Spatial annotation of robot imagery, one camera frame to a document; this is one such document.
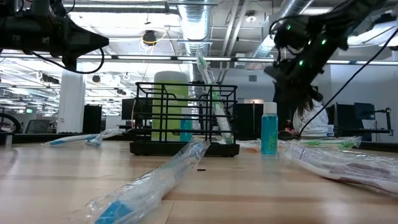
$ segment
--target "ceiling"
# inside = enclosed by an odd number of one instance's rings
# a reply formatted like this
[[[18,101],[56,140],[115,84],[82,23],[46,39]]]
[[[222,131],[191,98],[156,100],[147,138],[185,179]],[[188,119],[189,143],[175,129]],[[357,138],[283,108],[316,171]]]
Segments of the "ceiling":
[[[153,13],[128,13],[124,10],[120,13],[123,4],[132,4],[137,1],[115,2],[112,0],[102,1],[81,1],[76,0],[76,10],[69,13],[71,19],[80,27],[104,35],[110,39],[110,44],[104,48],[106,55],[185,55],[185,45],[181,29],[181,18],[176,14],[153,14]],[[225,39],[228,20],[233,8],[233,0],[209,1],[214,4],[211,7],[210,17],[210,37],[211,42],[209,55],[219,56]],[[238,33],[239,40],[233,46],[232,54],[249,54],[253,52],[262,42],[262,27],[266,16],[279,10],[282,1],[280,0],[251,0],[247,6],[247,11],[254,11],[256,20],[248,22],[243,20]],[[331,7],[339,4],[340,0],[320,0],[312,3],[305,13],[319,14],[324,13]],[[389,1],[388,4],[395,4],[396,1]],[[65,1],[67,9],[73,2]],[[101,12],[88,10],[84,12],[82,6],[85,4],[100,5],[106,9]],[[377,35],[382,30],[373,31],[369,35]],[[146,46],[142,42],[142,35],[145,30],[154,30],[158,41],[153,46]],[[362,44],[364,36],[358,35],[351,39],[352,44]],[[383,39],[372,40],[372,45],[382,44]],[[3,53],[21,52],[5,50]],[[98,62],[82,62],[81,70],[94,70]],[[101,82],[95,83],[93,75],[86,76],[86,103],[102,104],[109,110],[107,114],[117,114],[120,111],[120,100],[135,95],[135,82],[153,82],[154,75],[162,70],[175,70],[189,73],[190,64],[186,63],[129,63],[129,62],[107,62],[103,68],[93,74],[101,77]],[[52,65],[42,60],[21,59],[21,58],[0,58],[0,76],[2,100],[4,106],[26,106],[38,105],[29,103],[29,100],[15,100],[17,98],[32,99],[36,102],[51,103],[53,110],[48,114],[56,113],[60,93],[60,85],[48,84],[40,81],[42,74],[49,75],[62,82],[62,68]],[[19,88],[8,88],[6,85],[15,85]],[[126,95],[116,93],[115,87],[124,89]]]

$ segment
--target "black wire rack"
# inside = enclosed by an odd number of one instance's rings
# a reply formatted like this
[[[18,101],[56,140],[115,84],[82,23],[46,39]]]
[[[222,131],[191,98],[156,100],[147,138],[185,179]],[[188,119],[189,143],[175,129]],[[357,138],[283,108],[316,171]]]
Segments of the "black wire rack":
[[[200,136],[206,141],[211,142],[211,146],[206,152],[206,156],[225,156],[233,157],[239,154],[239,145],[233,138],[233,144],[218,144],[215,142],[217,136],[223,133],[236,135],[236,131],[231,126],[230,131],[213,130],[217,126],[216,118],[223,117],[233,121],[237,117],[234,115],[215,115],[212,104],[214,102],[224,103],[227,109],[233,110],[236,105],[236,85],[206,85],[201,83],[147,83],[137,82],[137,92],[134,106],[135,120],[148,124],[152,121],[152,126],[139,128],[139,122],[135,122],[133,129],[133,142],[130,143],[130,152],[135,155],[166,155],[172,156],[186,144],[176,140],[181,133],[192,133]],[[167,91],[175,86],[187,86],[189,91],[199,91],[203,93],[198,98],[184,98]],[[214,99],[214,93],[218,92],[221,99]],[[197,113],[169,113],[173,108],[195,108]],[[198,121],[201,129],[181,129],[170,128],[173,121]],[[153,122],[158,122],[159,128],[153,128]]]

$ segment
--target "office desk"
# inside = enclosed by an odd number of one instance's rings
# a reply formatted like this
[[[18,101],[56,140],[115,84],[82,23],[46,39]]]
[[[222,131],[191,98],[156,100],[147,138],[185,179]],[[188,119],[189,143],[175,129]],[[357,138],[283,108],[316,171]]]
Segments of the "office desk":
[[[128,142],[102,149],[76,144],[0,150],[1,223],[65,223],[91,199],[161,165],[169,157],[133,156]],[[145,224],[397,223],[398,200],[322,179],[298,167],[241,151],[205,157]]]

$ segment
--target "person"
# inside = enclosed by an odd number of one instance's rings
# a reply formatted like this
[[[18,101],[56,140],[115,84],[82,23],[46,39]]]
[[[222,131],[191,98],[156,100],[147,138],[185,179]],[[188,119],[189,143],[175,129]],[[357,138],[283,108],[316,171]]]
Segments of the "person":
[[[298,102],[294,113],[293,126],[295,132],[301,132],[305,124],[310,121],[321,109],[322,102],[314,100],[310,95],[305,96]],[[303,130],[302,137],[327,137],[328,134],[328,115],[323,110],[314,120],[311,121]]]

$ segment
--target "teal bottle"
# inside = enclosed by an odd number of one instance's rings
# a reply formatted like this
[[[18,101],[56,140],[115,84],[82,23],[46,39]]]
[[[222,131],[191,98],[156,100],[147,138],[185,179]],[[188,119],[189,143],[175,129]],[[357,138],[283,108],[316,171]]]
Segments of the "teal bottle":
[[[264,103],[264,115],[261,118],[261,152],[276,155],[278,150],[277,104]]]

